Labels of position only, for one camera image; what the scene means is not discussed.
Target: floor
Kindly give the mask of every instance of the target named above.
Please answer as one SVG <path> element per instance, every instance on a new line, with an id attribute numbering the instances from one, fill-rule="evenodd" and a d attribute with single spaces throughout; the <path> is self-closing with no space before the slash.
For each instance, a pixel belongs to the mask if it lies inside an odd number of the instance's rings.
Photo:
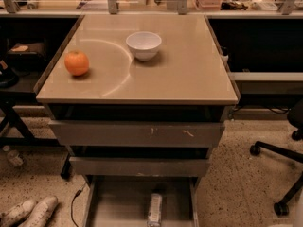
<path id="1" fill-rule="evenodd" d="M 54 137 L 41 109 L 19 110 L 36 136 Z M 290 215 L 287 217 L 276 216 L 273 203 L 279 201 L 298 179 L 302 171 L 300 164 L 266 150 L 258 157 L 251 156 L 249 148 L 256 140 L 261 140 L 300 150 L 302 141 L 290 139 L 294 128 L 288 124 L 285 115 L 267 111 L 239 111 L 233 120 L 225 122 L 225 126 L 223 138 L 213 150 L 211 167 L 197 190 L 200 226 L 265 227 L 292 223 L 298 194 L 289 202 Z M 7 128 L 1 136 L 6 135 L 18 135 L 18 132 Z M 55 195 L 59 205 L 47 226 L 75 226 L 71 220 L 71 202 L 76 192 L 83 189 L 73 205 L 74 219 L 81 226 L 89 187 L 73 170 L 69 180 L 60 177 L 65 149 L 18 149 L 26 161 L 22 168 L 10 166 L 4 153 L 0 152 L 0 212 L 29 198 L 38 201 Z"/>

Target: bowl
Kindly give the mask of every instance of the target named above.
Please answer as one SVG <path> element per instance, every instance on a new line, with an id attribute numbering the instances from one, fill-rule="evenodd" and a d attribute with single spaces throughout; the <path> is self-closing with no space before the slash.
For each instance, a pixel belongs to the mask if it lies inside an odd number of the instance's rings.
<path id="1" fill-rule="evenodd" d="M 140 61 L 148 61 L 159 51 L 162 39 L 147 31 L 135 32 L 127 37 L 126 44 L 131 53 Z"/>

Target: office chair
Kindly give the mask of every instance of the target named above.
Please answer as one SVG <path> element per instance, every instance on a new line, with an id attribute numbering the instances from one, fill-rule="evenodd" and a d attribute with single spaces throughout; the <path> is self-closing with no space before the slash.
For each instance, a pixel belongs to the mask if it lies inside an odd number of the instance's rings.
<path id="1" fill-rule="evenodd" d="M 303 99 L 298 101 L 288 112 L 287 119 L 289 123 L 297 128 L 293 132 L 292 138 L 295 141 L 303 139 Z M 257 141 L 255 145 L 251 146 L 250 153 L 252 155 L 259 155 L 260 148 L 266 148 L 277 154 L 283 155 L 287 158 L 293 159 L 299 163 L 303 163 L 303 154 L 285 149 L 279 148 L 264 142 Z M 274 210 L 278 216 L 288 215 L 289 209 L 287 202 L 303 187 L 303 172 L 301 177 L 293 185 L 293 187 L 287 192 L 284 198 L 274 204 Z"/>
<path id="2" fill-rule="evenodd" d="M 268 227 L 302 227 L 303 226 L 303 191 L 301 191 L 299 200 L 295 208 L 293 224 L 275 224 Z"/>
<path id="3" fill-rule="evenodd" d="M 0 88 L 8 88 L 18 82 L 18 76 L 2 60 L 0 56 Z"/>

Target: chair wheel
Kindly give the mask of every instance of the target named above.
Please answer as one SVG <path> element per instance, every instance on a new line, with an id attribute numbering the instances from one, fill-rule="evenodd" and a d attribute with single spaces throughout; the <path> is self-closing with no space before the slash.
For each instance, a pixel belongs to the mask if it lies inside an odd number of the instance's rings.
<path id="1" fill-rule="evenodd" d="M 284 202 L 276 202 L 274 204 L 274 210 L 278 216 L 287 216 L 289 214 L 288 206 Z"/>
<path id="2" fill-rule="evenodd" d="M 302 135 L 300 134 L 299 131 L 294 131 L 292 133 L 292 139 L 295 141 L 299 141 L 300 139 L 302 139 Z"/>
<path id="3" fill-rule="evenodd" d="M 250 153 L 252 155 L 259 155 L 261 153 L 261 148 L 259 146 L 253 145 L 250 147 Z"/>

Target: gray drawer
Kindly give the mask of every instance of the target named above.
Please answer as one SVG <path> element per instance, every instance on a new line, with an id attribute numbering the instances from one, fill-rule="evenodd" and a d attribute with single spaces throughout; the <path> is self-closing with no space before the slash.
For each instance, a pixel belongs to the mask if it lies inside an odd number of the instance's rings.
<path id="1" fill-rule="evenodd" d="M 147 226 L 151 193 L 163 197 L 163 227 L 198 227 L 190 178 L 96 177 L 85 212 L 85 227 Z"/>
<path id="2" fill-rule="evenodd" d="M 206 159 L 140 159 L 71 157 L 71 165 L 81 175 L 204 177 Z"/>
<path id="3" fill-rule="evenodd" d="M 223 123 L 51 120 L 50 128 L 66 146 L 215 147 Z"/>

